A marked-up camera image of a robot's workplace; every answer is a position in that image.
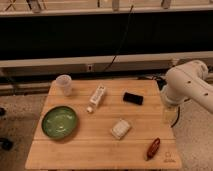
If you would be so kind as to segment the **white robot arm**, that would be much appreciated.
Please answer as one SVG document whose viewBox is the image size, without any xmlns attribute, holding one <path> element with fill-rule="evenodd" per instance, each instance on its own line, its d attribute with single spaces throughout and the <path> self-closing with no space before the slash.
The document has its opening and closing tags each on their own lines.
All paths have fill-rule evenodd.
<svg viewBox="0 0 213 171">
<path fill-rule="evenodd" d="M 213 86 L 205 81 L 207 76 L 208 67 L 200 60 L 169 69 L 165 75 L 166 85 L 161 90 L 164 105 L 179 106 L 188 97 L 213 114 Z"/>
</svg>

